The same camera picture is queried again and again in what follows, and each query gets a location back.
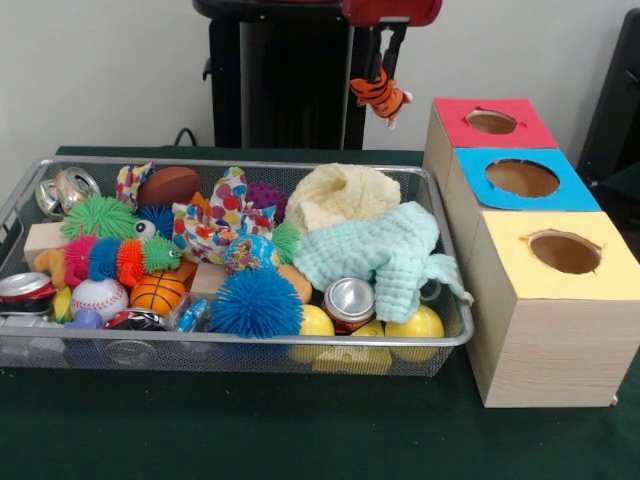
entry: washcloth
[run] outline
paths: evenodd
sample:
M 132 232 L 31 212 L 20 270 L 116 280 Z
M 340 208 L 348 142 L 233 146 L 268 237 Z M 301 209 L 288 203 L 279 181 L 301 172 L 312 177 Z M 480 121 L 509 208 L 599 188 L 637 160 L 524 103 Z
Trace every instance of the washcloth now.
M 306 234 L 349 220 L 372 220 L 400 203 L 400 184 L 371 167 L 320 165 L 298 184 L 285 218 Z
M 367 222 L 345 222 L 304 237 L 294 265 L 318 290 L 346 277 L 375 281 L 378 320 L 406 323 L 428 280 L 447 284 L 471 301 L 455 259 L 431 254 L 440 236 L 436 219 L 416 202 L 403 203 Z

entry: football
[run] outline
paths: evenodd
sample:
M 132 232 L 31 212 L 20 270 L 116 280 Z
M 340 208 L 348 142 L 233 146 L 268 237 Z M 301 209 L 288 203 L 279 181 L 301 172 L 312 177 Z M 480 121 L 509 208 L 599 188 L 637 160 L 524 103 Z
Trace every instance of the football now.
M 200 177 L 187 167 L 167 167 L 158 170 L 142 184 L 138 205 L 152 207 L 174 203 L 189 203 L 200 188 Z

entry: black cable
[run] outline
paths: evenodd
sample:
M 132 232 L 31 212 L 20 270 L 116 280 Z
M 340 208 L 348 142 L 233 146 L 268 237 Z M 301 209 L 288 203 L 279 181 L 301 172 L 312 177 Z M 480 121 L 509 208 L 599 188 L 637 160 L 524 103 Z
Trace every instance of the black cable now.
M 191 131 L 191 129 L 190 129 L 190 128 L 187 128 L 187 127 L 183 128 L 182 130 L 180 130 L 180 131 L 178 132 L 178 136 L 177 136 L 177 137 L 176 137 L 176 139 L 173 141 L 173 145 L 174 145 L 174 146 L 176 146 L 176 147 L 177 147 L 178 145 L 180 145 L 180 141 L 182 140 L 182 136 L 183 136 L 185 133 L 186 133 L 187 135 L 189 135 L 189 139 L 191 140 L 191 145 L 193 145 L 194 147 L 197 147 L 197 146 L 198 146 L 198 142 L 196 141 L 196 137 L 195 137 L 195 135 L 193 134 L 193 132 Z

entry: orange basketball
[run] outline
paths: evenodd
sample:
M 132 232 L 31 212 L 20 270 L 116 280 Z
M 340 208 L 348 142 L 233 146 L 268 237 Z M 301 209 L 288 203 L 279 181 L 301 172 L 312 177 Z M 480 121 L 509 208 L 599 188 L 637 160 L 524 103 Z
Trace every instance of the orange basketball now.
M 185 293 L 183 283 L 173 273 L 152 273 L 142 277 L 131 290 L 131 306 L 168 315 L 180 304 Z

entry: rainbow caterpillar toy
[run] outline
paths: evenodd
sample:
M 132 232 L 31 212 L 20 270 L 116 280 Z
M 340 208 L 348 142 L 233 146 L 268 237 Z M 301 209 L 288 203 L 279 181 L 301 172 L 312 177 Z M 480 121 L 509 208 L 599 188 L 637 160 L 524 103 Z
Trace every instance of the rainbow caterpillar toy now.
M 159 235 L 130 240 L 80 235 L 64 249 L 67 263 L 65 281 L 72 287 L 87 278 L 96 282 L 114 278 L 134 287 L 145 273 L 175 270 L 180 266 L 177 247 Z

